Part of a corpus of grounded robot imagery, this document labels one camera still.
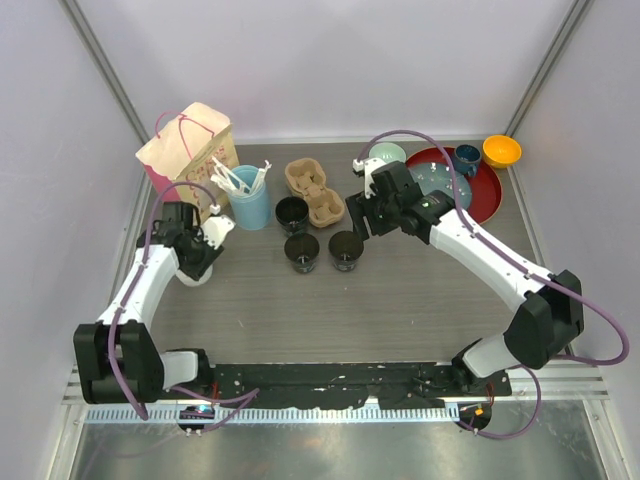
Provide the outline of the black paper coffee cup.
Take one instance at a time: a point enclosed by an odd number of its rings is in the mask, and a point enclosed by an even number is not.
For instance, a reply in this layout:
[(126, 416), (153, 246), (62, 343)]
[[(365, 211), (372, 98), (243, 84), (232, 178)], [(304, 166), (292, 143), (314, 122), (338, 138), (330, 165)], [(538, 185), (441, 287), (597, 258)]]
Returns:
[(328, 248), (333, 266), (340, 272), (350, 272), (364, 252), (364, 243), (355, 232), (339, 231), (330, 238)]

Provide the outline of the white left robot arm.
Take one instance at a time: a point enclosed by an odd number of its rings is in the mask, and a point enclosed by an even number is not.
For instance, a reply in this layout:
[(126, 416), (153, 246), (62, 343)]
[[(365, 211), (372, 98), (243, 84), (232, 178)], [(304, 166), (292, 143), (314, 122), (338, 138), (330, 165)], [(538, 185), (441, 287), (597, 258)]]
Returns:
[(99, 318), (81, 324), (73, 346), (84, 400), (89, 404), (159, 400), (174, 386), (190, 398), (205, 397), (213, 385), (207, 354), (199, 348), (161, 353), (150, 329), (173, 279), (197, 287), (212, 275), (223, 242), (234, 229), (226, 215), (202, 220), (194, 205), (167, 202), (136, 243), (124, 284)]

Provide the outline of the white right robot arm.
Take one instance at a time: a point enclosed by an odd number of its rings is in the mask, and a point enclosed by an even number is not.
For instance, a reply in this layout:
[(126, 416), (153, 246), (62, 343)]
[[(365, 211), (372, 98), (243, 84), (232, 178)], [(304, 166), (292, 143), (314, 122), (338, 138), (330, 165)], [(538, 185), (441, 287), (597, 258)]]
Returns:
[(347, 197), (355, 233), (362, 240), (395, 229), (419, 238), (457, 260), (488, 285), (513, 312), (508, 328), (465, 347), (452, 360), (457, 391), (472, 395), (488, 378), (524, 365), (538, 370), (584, 330), (576, 295), (581, 283), (571, 272), (558, 275), (528, 262), (455, 208), (446, 193), (423, 193), (402, 163), (356, 160), (364, 190)]

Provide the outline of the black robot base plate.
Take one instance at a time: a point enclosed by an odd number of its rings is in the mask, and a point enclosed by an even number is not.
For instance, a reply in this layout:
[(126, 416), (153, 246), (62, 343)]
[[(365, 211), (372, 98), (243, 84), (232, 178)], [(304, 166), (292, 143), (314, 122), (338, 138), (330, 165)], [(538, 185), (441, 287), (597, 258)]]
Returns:
[(203, 382), (172, 388), (166, 398), (186, 398), (189, 392), (207, 399), (230, 400), (257, 390), (251, 408), (300, 410), (358, 409), (369, 398), (384, 410), (442, 406), (446, 398), (508, 397), (504, 371), (484, 380), (462, 383), (451, 365), (433, 362), (218, 364)]

